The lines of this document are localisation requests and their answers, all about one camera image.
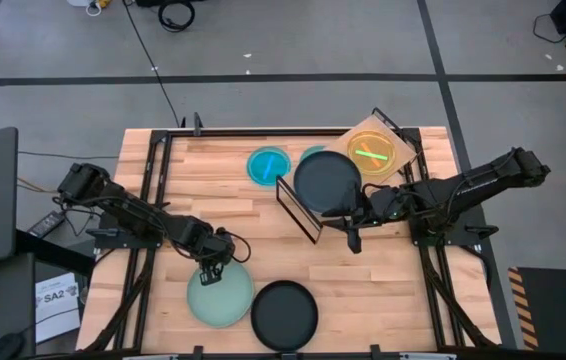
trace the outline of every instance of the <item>concrete floor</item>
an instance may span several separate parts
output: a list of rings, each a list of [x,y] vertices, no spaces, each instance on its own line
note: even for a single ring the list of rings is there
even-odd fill
[[[419,2],[429,9],[440,48],[443,67],[438,72]],[[135,6],[130,10],[162,76],[244,75],[248,70],[252,75],[443,76],[443,70],[562,75],[565,48],[531,33],[533,18],[551,11],[557,2],[208,0],[194,4],[197,18],[181,34],[163,31],[150,10]],[[539,32],[558,37],[545,20]],[[126,84],[37,82],[106,76]],[[151,66],[119,1],[95,18],[63,0],[0,3],[0,79],[8,84],[0,86],[0,127],[19,128],[21,150],[117,155],[124,129],[174,126],[159,86],[133,84],[127,78],[151,76]],[[15,78],[24,81],[14,85]],[[197,111],[207,127],[354,125],[378,106],[399,125],[456,129],[460,124],[465,144],[455,131],[456,151],[460,157],[469,155],[473,165],[490,161],[511,146],[534,150],[552,168],[547,182],[538,189],[506,192],[484,205],[488,223],[501,228],[492,237],[500,281],[508,288],[503,274],[509,266],[566,268],[566,81],[556,77],[549,82],[451,82],[457,122],[449,116],[450,99],[444,101],[439,78],[428,79],[251,83],[217,79],[216,83],[170,83],[166,91],[180,117],[191,118]],[[114,160],[95,163],[114,170]],[[21,156],[19,175],[54,189],[70,165],[70,160]],[[48,195],[19,189],[18,196],[20,227],[30,226],[54,208]],[[75,221],[81,220],[77,215]],[[50,239],[69,246],[87,237],[76,239],[63,226]],[[505,296],[514,321],[511,295]],[[514,334],[516,344],[507,345],[521,346],[520,331],[514,329]],[[39,350],[67,351],[75,336]]]

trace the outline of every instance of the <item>blue plate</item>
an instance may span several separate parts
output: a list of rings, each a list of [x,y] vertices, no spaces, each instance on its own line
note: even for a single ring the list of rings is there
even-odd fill
[[[247,160],[247,173],[259,185],[274,186],[277,176],[290,172],[292,162],[287,154],[276,147],[263,147],[250,155]]]

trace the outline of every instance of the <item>black clamp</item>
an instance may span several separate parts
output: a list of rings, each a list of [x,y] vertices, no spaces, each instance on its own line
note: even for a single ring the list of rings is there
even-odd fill
[[[496,234],[499,231],[498,226],[485,225],[485,226],[470,226],[465,225],[465,231],[476,234],[479,240],[483,240],[489,236]]]
[[[181,120],[181,124],[179,124],[179,128],[183,129],[187,127],[187,120],[185,117]],[[201,129],[203,128],[203,121],[201,121],[201,117],[199,113],[194,113],[194,136],[199,137],[201,136]]]
[[[167,137],[167,130],[153,130],[150,135],[150,145],[156,145],[164,142]]]
[[[381,353],[381,347],[378,344],[370,345],[370,352],[372,353],[372,360],[383,360],[383,353]]]
[[[192,360],[203,360],[203,346],[196,345],[192,350]]]

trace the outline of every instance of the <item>light green plate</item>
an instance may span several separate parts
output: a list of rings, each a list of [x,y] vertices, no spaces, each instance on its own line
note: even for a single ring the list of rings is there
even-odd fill
[[[241,320],[252,305],[254,284],[243,265],[231,261],[223,269],[222,280],[203,286],[197,269],[187,284],[187,305],[204,324],[227,327]]]

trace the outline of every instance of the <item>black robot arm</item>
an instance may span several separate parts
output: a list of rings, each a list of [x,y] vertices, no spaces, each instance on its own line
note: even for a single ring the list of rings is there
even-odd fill
[[[223,266],[234,254],[235,245],[223,228],[214,233],[210,224],[196,217],[168,214],[112,182],[108,172],[101,167],[72,165],[58,192],[61,204],[97,206],[139,239],[167,238],[181,255],[199,263],[203,285],[221,280]]]
[[[354,185],[340,206],[323,213],[341,217],[323,224],[348,233],[348,246],[361,251],[358,230],[388,222],[418,219],[429,233],[445,233],[459,215],[509,188],[535,187],[545,181],[550,169],[533,152],[513,148],[494,161],[448,179],[429,179],[398,187]],[[379,188],[369,197],[367,187]]]

